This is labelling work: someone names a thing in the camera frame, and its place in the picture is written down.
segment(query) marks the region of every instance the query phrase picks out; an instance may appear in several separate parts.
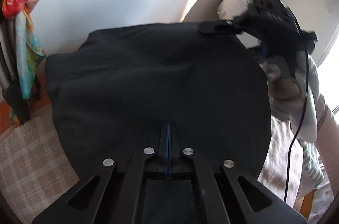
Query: wire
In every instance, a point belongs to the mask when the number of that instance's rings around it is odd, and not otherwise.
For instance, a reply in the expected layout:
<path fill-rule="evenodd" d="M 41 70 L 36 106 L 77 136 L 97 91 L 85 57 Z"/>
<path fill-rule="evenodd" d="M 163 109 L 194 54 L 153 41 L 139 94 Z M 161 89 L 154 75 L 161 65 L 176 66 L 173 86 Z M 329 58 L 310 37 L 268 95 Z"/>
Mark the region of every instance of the wire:
<path fill-rule="evenodd" d="M 294 144 L 295 139 L 297 138 L 297 136 L 299 134 L 300 128 L 301 128 L 302 123 L 304 121 L 305 112 L 306 112 L 306 106 L 307 106 L 309 66 L 308 66 L 308 52 L 307 52 L 307 46 L 306 45 L 304 45 L 304 50 L 305 50 L 305 56 L 306 56 L 306 97 L 305 97 L 304 106 L 303 106 L 303 109 L 302 109 L 300 124 L 298 126 L 296 134 L 293 137 L 291 145 L 289 146 L 289 154 L 288 154 L 288 159 L 287 159 L 287 174 L 286 174 L 286 187 L 285 187 L 284 202 L 286 202 L 287 192 L 288 192 L 288 189 L 289 189 L 289 165 L 290 165 L 290 162 L 291 162 L 292 146 Z"/>

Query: metal bolt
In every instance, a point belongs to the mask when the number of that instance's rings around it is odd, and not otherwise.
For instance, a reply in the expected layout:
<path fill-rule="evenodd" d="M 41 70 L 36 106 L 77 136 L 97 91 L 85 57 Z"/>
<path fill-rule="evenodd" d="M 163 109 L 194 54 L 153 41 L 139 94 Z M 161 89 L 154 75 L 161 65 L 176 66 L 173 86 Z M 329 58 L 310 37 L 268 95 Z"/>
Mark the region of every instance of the metal bolt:
<path fill-rule="evenodd" d="M 225 168 L 232 168 L 232 167 L 234 167 L 234 162 L 232 161 L 232 160 L 225 160 L 224 161 L 224 167 Z"/>
<path fill-rule="evenodd" d="M 184 150 L 183 150 L 183 153 L 186 154 L 186 155 L 192 155 L 194 152 L 193 149 L 189 148 L 189 147 L 186 147 Z"/>
<path fill-rule="evenodd" d="M 114 164 L 114 160 L 111 158 L 107 158 L 102 163 L 104 164 L 105 167 L 110 167 Z"/>
<path fill-rule="evenodd" d="M 146 147 L 145 149 L 144 149 L 144 153 L 145 154 L 153 154 L 154 153 L 154 148 L 153 147 Z"/>

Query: person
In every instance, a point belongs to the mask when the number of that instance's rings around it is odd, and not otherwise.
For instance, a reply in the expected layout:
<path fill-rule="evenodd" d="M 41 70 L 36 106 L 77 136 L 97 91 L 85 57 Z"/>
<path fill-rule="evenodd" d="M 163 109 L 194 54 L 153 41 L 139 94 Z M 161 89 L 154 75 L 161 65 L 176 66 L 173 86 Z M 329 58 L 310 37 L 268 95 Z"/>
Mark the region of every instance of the person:
<path fill-rule="evenodd" d="M 293 119 L 293 116 L 301 115 L 305 97 L 306 84 L 306 55 L 299 51 L 296 55 L 296 73 L 302 74 L 303 84 L 298 86 L 295 79 L 284 79 L 280 76 L 277 65 L 267 64 L 262 67 L 268 79 L 268 94 L 271 104 L 271 114 L 281 121 Z M 334 119 L 332 111 L 325 104 L 324 96 L 319 92 L 318 69 L 312 57 L 308 55 L 309 64 L 309 89 L 314 101 L 314 109 L 317 120 L 315 146 L 324 163 L 325 171 L 331 185 L 333 195 L 339 192 L 339 125 Z M 295 134 L 298 125 L 292 125 Z"/>

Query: glove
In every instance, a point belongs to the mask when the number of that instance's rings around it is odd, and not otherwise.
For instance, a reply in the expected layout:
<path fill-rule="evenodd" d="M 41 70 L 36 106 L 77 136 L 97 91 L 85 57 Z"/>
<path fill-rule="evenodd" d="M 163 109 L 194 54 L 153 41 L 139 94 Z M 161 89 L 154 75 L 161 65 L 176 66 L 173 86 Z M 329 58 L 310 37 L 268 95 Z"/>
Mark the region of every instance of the glove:
<path fill-rule="evenodd" d="M 306 57 L 304 51 L 297 52 L 296 61 L 296 78 L 290 77 L 287 63 L 283 57 L 277 56 L 261 65 L 267 76 L 271 114 L 281 121 L 290 119 L 292 132 L 295 134 L 301 121 L 307 95 L 306 112 L 297 138 L 314 143 L 317 139 L 317 124 L 325 109 L 325 101 L 319 93 L 318 70 L 313 59 L 308 55 L 308 94 L 306 94 Z"/>

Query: black garment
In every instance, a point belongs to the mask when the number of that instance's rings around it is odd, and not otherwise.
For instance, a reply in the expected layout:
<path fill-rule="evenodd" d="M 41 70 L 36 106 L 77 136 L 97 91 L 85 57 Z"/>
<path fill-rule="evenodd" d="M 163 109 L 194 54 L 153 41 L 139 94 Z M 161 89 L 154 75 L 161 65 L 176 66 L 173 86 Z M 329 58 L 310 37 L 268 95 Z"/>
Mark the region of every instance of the black garment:
<path fill-rule="evenodd" d="M 75 53 L 50 56 L 47 93 L 62 147 L 81 179 L 130 156 L 175 121 L 189 146 L 258 177 L 271 139 L 266 76 L 235 36 L 197 23 L 99 30 Z"/>

